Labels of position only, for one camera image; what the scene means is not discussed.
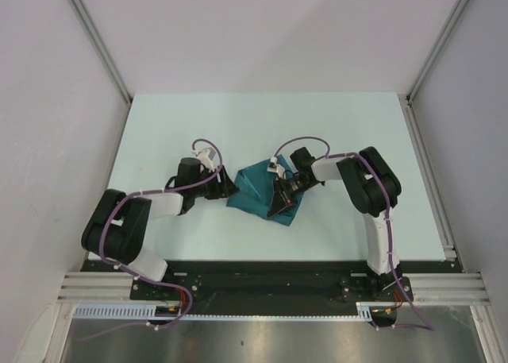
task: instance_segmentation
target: metal floor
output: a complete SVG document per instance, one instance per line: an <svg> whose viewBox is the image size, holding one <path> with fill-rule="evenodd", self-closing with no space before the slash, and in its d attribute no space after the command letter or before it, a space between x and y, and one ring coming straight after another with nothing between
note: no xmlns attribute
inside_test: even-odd
<svg viewBox="0 0 508 363"><path fill-rule="evenodd" d="M399 322L413 322L409 308ZM86 342L124 321L75 319L62 363L485 362L469 307L422 309L437 328L375 332L365 322L185 321L155 332L132 326Z"/></svg>

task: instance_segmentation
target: white table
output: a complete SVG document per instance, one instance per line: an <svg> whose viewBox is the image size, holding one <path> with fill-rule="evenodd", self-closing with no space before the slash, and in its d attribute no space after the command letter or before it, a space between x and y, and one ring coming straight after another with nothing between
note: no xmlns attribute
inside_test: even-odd
<svg viewBox="0 0 508 363"><path fill-rule="evenodd" d="M110 187L123 191L162 187L191 142L208 138L221 150L232 180L238 169L269 158L284 141L325 138L332 153L374 145L402 184L394 237L402 260L445 258L416 156L395 93L254 95L137 95L115 161ZM305 145L315 156L325 151ZM364 260L367 243L360 213L342 182L305 193L289 227L198 199L183 216L149 223L145 245L171 260Z"/></svg>

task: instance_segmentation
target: white wall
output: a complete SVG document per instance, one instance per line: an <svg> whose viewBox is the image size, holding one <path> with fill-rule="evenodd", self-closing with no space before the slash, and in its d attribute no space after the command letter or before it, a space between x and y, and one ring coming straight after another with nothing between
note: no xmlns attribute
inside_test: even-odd
<svg viewBox="0 0 508 363"><path fill-rule="evenodd" d="M0 0L0 361L83 256L126 107L67 0Z"/></svg>
<svg viewBox="0 0 508 363"><path fill-rule="evenodd" d="M406 93L456 0L84 1L131 93Z"/></svg>
<svg viewBox="0 0 508 363"><path fill-rule="evenodd" d="M416 101L456 243L508 335L508 5L473 0Z"/></svg>

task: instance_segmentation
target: folded cloth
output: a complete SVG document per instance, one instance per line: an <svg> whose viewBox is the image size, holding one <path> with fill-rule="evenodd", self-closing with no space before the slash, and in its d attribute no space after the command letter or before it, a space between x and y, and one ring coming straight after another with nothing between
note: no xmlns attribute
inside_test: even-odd
<svg viewBox="0 0 508 363"><path fill-rule="evenodd" d="M273 196L272 180L277 176L274 172L267 171L269 163L270 160L266 159L241 169L235 178L235 184L240 192L230 196L226 206L238 208L249 214L256 214L261 218L289 226L300 207L303 194L297 196L298 203L294 207L285 210L282 214L276 214L268 218L267 213ZM279 156L279 164L286 170L291 170L283 156Z"/></svg>

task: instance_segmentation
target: blue fabric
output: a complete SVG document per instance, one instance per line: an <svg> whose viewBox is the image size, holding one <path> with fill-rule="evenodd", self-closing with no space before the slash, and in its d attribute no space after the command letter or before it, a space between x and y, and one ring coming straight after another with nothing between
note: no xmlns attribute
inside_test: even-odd
<svg viewBox="0 0 508 363"><path fill-rule="evenodd" d="M229 197L226 206L238 208L249 214L256 214L261 218L289 226L300 207L303 194L297 196L298 203L296 206L284 211L282 214L268 218L267 213L273 196L272 180L276 177L275 173L267 171L269 163L270 160L266 159L240 170L235 178L235 184L240 192ZM279 156L279 164L286 170L291 170L283 156Z"/></svg>

